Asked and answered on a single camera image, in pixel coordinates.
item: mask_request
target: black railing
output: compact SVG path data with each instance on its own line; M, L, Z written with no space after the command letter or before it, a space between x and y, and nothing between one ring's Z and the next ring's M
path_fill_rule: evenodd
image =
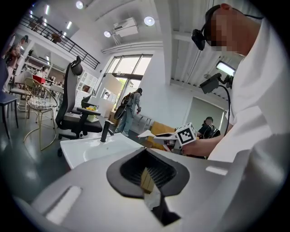
M79 56L84 63L86 63L93 69L96 69L100 62L98 62L92 55L87 53L75 42L61 34L60 31L58 31L48 23L45 23L44 21L42 21L42 23L37 23L36 21L38 19L39 18L37 16L34 16L33 14L28 14L21 19L20 24L53 41L70 54L74 56Z

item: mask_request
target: black faucet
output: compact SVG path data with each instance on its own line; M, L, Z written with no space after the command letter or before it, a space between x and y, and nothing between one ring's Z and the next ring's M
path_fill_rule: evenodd
M110 133L110 135L114 135L114 132L109 129L110 125L113 125L113 124L114 123L112 123L109 120L105 121L105 125L104 125L104 128L103 128L103 133L101 134L101 142L104 143L106 141L108 132Z

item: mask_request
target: red object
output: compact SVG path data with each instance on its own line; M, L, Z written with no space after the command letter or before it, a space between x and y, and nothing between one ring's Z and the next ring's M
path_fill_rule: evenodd
M39 76L36 76L36 75L32 75L33 76L33 79L38 81L40 84L44 84L45 83L45 78L42 78L42 77L39 77Z

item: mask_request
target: white sink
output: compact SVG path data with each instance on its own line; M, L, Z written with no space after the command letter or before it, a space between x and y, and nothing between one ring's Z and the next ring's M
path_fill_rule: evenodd
M128 154L143 147L121 133L107 136L106 142L100 142L101 137L79 140L61 141L63 155L71 169L83 162L106 155L128 150Z

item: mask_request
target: floor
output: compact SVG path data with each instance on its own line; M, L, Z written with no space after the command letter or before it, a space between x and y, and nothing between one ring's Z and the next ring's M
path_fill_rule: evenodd
M63 156L57 156L57 149L60 147L58 138L48 148L40 151L37 130L30 134L24 143L24 136L38 127L35 123L36 114L30 113L30 119L27 120L25 112L17 111L17 114L18 129L14 111L9 111L9 118L6 118L10 140L3 123L0 124L0 169L11 193L30 203L45 187L66 174L69 166ZM103 126L105 118L99 117L99 119ZM48 118L44 118L43 123L52 126L52 121ZM55 135L53 128L48 126L42 127L43 145L49 144ZM129 138L142 142L136 138L136 135L129 131ZM98 136L98 134L92 133L88 136Z

